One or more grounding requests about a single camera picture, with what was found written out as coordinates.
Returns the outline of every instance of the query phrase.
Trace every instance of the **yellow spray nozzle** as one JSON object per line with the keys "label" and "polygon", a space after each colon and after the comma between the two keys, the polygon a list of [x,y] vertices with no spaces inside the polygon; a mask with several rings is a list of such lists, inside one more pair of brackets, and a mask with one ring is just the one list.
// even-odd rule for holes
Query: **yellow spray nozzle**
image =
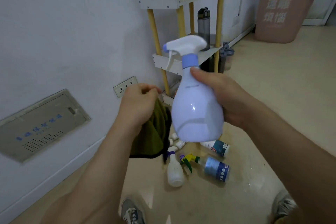
{"label": "yellow spray nozzle", "polygon": [[188,154],[181,160],[181,164],[185,164],[189,168],[190,172],[192,173],[193,169],[191,168],[190,161],[195,161],[196,158],[198,157],[194,156],[192,153]]}

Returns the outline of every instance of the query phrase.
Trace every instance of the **trash can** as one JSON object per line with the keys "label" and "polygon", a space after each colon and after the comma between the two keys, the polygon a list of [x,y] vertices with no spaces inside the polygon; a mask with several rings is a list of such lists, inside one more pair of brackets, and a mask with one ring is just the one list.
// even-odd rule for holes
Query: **trash can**
{"label": "trash can", "polygon": [[270,43],[290,43],[314,0],[260,0],[255,38]]}

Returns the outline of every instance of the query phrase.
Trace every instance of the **spray nozzle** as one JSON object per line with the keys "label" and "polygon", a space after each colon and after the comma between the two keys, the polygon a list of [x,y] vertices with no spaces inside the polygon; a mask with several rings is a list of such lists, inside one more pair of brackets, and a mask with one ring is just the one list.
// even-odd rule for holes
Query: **spray nozzle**
{"label": "spray nozzle", "polygon": [[169,70],[172,64],[171,56],[179,54],[197,54],[200,50],[206,48],[207,42],[198,35],[187,35],[179,39],[170,41],[163,46],[163,51],[169,53],[168,64],[165,70]]}
{"label": "spray nozzle", "polygon": [[199,157],[194,156],[192,153],[188,154],[181,160],[181,165],[185,164],[189,168],[190,172],[192,173],[193,169],[191,168],[190,161],[195,161],[196,159],[199,159]]}

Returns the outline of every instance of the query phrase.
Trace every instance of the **wall socket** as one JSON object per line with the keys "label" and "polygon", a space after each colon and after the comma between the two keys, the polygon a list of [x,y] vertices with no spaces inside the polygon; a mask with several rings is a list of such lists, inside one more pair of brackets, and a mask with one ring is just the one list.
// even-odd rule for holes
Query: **wall socket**
{"label": "wall socket", "polygon": [[137,84],[137,83],[138,83],[138,81],[137,81],[136,77],[133,76],[133,77],[127,79],[126,81],[120,83],[119,85],[113,87],[113,89],[114,89],[117,97],[121,98],[127,87],[129,87],[133,84]]}

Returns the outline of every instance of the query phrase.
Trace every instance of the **green towel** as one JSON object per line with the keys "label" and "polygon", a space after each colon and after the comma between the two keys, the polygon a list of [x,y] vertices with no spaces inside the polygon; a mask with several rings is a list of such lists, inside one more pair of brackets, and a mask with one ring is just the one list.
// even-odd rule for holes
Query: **green towel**
{"label": "green towel", "polygon": [[139,135],[133,141],[130,158],[156,158],[163,154],[165,161],[170,126],[170,110],[157,99],[152,116],[142,125]]}

